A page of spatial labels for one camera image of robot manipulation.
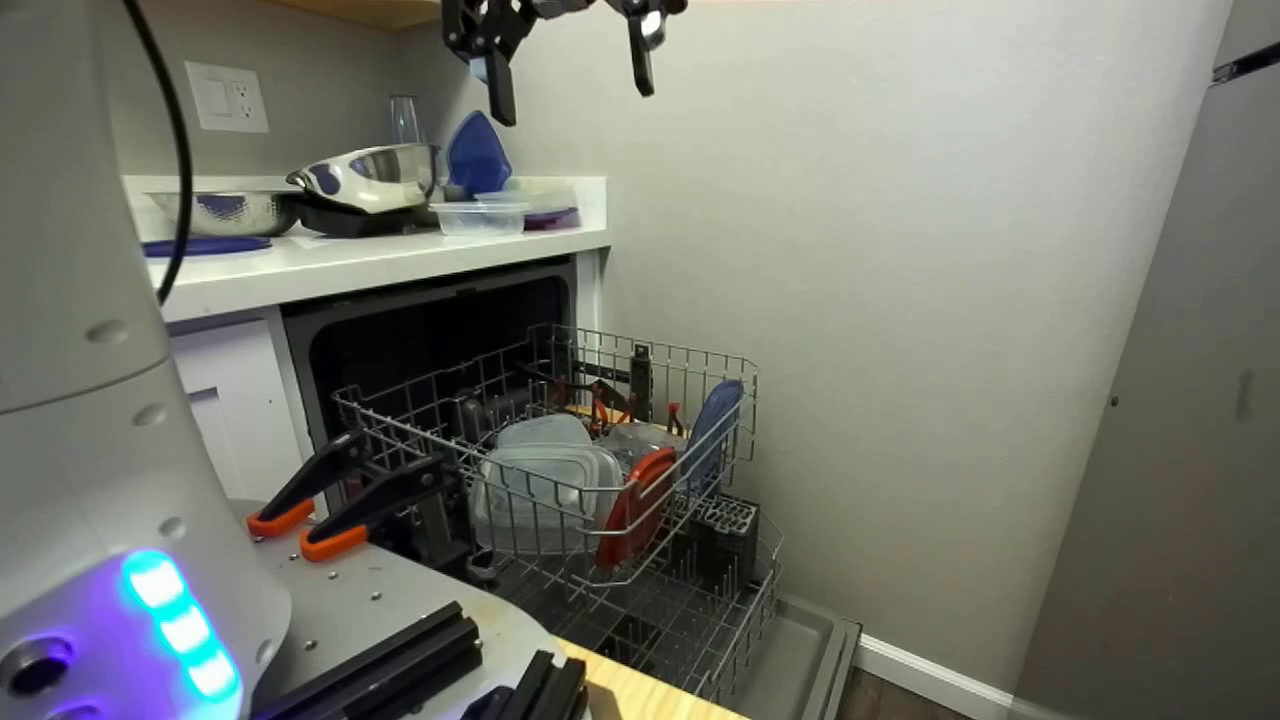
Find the wooden surface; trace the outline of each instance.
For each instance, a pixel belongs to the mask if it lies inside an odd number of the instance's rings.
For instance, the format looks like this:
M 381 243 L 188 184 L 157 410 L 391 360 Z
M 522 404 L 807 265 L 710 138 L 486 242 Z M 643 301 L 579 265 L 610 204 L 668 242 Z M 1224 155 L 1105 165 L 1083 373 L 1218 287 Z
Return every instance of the wooden surface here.
M 707 706 L 701 695 L 687 695 L 662 679 L 651 679 L 629 664 L 617 664 L 606 658 L 596 658 L 579 645 L 561 639 L 564 658 L 574 658 L 589 664 L 591 686 L 591 715 L 596 720 L 740 720 L 735 711 Z
M 844 686 L 840 720 L 958 720 L 958 715 L 897 686 L 883 686 L 878 677 L 851 673 Z
M 414 28 L 441 18 L 434 0 L 274 0 L 286 9 L 318 12 L 366 28 Z

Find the orange handle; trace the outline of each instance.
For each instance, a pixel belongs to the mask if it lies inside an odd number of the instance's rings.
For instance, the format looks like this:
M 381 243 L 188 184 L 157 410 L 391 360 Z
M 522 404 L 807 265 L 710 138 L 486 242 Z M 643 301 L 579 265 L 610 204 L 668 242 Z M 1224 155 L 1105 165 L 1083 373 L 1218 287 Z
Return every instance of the orange handle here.
M 303 540 L 303 561 L 306 563 L 326 563 L 335 556 L 349 556 L 351 547 L 366 545 L 366 523 L 357 523 L 357 527 L 342 527 L 335 538 L 323 538 L 323 540 Z
M 286 538 L 293 527 L 299 527 L 306 516 L 314 512 L 311 499 L 299 499 L 293 503 L 286 512 L 265 521 L 265 516 L 249 516 L 249 538 L 261 538 L 261 540 L 281 540 Z

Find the white countertop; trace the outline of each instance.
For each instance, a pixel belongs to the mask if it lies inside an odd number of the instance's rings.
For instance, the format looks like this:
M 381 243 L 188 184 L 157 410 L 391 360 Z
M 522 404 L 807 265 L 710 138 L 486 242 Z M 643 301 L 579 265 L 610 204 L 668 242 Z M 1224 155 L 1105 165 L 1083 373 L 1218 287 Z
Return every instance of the white countertop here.
M 527 236 L 384 236 L 384 242 L 306 242 L 281 236 L 268 252 L 188 255 L 164 320 L 201 320 L 274 307 L 314 298 L 411 283 L 431 278 L 527 265 L 549 255 L 605 252 L 606 234 L 527 234 Z

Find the dishwasher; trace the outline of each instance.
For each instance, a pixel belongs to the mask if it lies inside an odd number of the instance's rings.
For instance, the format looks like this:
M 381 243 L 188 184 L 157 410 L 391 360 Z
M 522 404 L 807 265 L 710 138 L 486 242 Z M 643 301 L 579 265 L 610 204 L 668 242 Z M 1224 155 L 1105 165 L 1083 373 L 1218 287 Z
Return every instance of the dishwasher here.
M 285 307 L 311 437 L 358 434 L 365 478 L 441 468 L 381 545 L 725 708 L 837 715 L 854 631 L 778 596 L 735 493 L 757 365 L 571 327 L 568 301 L 571 265 L 527 265 Z

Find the white cabinet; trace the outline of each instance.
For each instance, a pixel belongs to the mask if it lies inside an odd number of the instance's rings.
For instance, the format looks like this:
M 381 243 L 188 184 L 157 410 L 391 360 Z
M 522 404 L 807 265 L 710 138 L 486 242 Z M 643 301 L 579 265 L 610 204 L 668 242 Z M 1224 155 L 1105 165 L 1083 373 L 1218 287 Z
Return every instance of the white cabinet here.
M 306 456 L 281 315 L 172 327 L 172 360 L 232 499 L 268 499 Z

